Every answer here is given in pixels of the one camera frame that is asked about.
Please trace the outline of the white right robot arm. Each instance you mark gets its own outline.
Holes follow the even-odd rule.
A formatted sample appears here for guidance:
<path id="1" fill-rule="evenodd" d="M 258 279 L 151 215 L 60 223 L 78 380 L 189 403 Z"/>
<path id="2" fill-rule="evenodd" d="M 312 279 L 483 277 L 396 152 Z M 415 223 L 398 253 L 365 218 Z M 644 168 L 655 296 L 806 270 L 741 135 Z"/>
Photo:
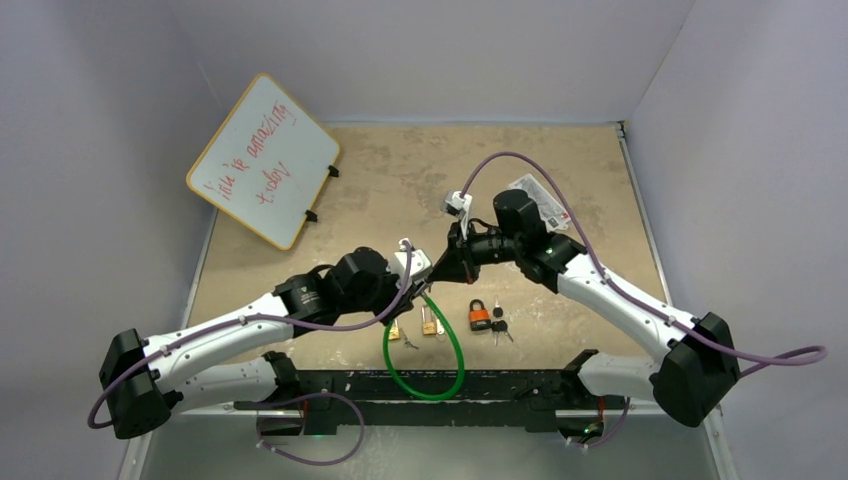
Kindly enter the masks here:
<path id="1" fill-rule="evenodd" d="M 497 222 L 482 232 L 473 226 L 470 205 L 470 195 L 447 195 L 443 209 L 457 220 L 429 282 L 472 284 L 482 266 L 512 262 L 529 281 L 594 311 L 646 353 L 580 354 L 561 381 L 569 404 L 584 407 L 606 395 L 648 400 L 678 423 L 697 427 L 740 379 L 738 361 L 729 353 L 731 330 L 722 317 L 696 317 L 596 266 L 585 246 L 548 230 L 537 204 L 522 190 L 495 196 Z"/>

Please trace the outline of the brass padlock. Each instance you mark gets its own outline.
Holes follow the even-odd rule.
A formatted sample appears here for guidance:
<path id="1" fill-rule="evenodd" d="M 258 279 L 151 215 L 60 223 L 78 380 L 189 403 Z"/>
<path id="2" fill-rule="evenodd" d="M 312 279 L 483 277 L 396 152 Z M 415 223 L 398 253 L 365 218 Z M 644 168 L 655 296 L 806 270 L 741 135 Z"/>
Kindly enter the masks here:
<path id="1" fill-rule="evenodd" d="M 435 313 L 428 305 L 423 305 L 421 308 L 421 333 L 425 337 L 432 337 L 438 334 L 438 322 Z"/>
<path id="2" fill-rule="evenodd" d="M 389 342 L 394 342 L 402 339 L 402 331 L 396 321 L 393 321 L 389 327 L 388 337 Z"/>

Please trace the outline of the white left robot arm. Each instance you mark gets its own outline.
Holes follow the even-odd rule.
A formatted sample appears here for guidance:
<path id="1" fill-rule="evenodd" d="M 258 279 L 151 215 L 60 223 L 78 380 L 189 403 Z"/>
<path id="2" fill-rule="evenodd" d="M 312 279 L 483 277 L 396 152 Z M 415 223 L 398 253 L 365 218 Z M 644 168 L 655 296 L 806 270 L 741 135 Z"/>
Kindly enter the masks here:
<path id="1" fill-rule="evenodd" d="M 87 423 L 111 428 L 116 438 L 153 431 L 179 412 L 218 403 L 224 384 L 256 393 L 272 408 L 297 399 L 298 382 L 269 361 L 236 370 L 222 362 L 261 346 L 313 331 L 340 332 L 338 319 L 369 313 L 368 328 L 390 324 L 409 310 L 432 262 L 421 249 L 402 242 L 384 258 L 368 247 L 294 275 L 253 302 L 191 328 L 147 338 L 136 329 L 115 335 L 98 373 L 101 396 Z"/>

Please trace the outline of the small silver key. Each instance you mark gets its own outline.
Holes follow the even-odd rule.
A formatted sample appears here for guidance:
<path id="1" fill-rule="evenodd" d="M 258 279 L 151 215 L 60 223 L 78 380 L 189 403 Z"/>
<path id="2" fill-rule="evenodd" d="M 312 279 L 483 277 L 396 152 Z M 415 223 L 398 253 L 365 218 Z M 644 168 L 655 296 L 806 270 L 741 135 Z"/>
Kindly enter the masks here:
<path id="1" fill-rule="evenodd" d="M 402 337 L 402 342 L 406 348 L 418 350 L 419 347 L 414 345 L 406 336 Z"/>
<path id="2" fill-rule="evenodd" d="M 443 323 L 437 319 L 436 322 L 436 338 L 439 342 L 444 342 L 447 340 L 446 330 Z"/>

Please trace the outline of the black-headed keys bunch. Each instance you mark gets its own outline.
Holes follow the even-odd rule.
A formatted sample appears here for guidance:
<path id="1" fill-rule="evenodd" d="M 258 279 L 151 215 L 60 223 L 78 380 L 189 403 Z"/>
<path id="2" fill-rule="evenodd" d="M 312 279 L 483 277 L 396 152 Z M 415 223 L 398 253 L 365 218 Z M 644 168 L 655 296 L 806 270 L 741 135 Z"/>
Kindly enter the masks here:
<path id="1" fill-rule="evenodd" d="M 498 297 L 495 298 L 491 314 L 491 331 L 494 337 L 494 345 L 498 346 L 502 337 L 506 338 L 510 343 L 513 343 L 514 339 L 509 332 L 509 325 L 505 317 L 505 312 Z"/>

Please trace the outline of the orange black lock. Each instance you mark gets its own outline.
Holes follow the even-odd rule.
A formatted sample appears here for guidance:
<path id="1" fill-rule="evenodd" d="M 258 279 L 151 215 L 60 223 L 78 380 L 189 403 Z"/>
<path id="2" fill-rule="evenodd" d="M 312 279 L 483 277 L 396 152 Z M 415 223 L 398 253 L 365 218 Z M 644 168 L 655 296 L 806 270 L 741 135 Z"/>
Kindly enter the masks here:
<path id="1" fill-rule="evenodd" d="M 473 299 L 469 302 L 468 322 L 469 329 L 475 333 L 491 328 L 491 316 L 482 300 Z"/>

